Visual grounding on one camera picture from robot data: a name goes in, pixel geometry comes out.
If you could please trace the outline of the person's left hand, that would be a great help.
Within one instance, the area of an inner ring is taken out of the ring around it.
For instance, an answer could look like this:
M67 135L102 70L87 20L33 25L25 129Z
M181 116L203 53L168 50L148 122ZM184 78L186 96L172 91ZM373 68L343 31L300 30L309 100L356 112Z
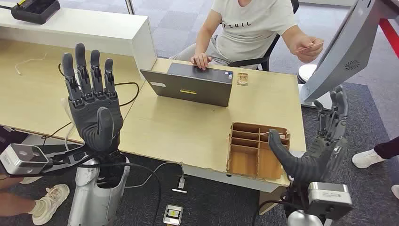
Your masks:
M320 55L323 50L323 45L323 39L308 35L300 35L293 38L289 49L301 62L307 64L314 61Z

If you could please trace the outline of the person's right hand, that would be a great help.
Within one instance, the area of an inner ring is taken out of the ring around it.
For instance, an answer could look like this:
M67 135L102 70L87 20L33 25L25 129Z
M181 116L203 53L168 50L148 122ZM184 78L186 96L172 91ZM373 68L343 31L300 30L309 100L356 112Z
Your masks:
M212 61L212 58L207 56L205 53L195 53L191 57L190 62L196 65L201 70L206 70L208 64Z

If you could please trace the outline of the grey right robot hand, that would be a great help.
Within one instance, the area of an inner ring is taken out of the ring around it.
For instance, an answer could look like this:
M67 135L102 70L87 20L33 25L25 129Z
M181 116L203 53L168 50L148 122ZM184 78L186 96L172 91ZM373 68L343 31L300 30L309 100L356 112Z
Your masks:
M317 135L309 150L301 157L292 155L283 146L276 129L269 129L271 151L287 175L297 182L326 182L337 171L347 151L347 95L342 85L335 87L329 94L332 101L330 112L318 100L313 102L318 110Z

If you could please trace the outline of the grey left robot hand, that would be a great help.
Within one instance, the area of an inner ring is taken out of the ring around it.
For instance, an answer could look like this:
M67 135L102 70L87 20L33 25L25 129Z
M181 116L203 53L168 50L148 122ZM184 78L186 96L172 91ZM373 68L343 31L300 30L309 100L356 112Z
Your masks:
M115 89L113 59L105 61L101 73L98 50L90 55L90 67L85 59L85 46L75 46L75 56L65 53L62 67L68 91L68 106L79 136L92 150L112 149L123 126L119 97Z

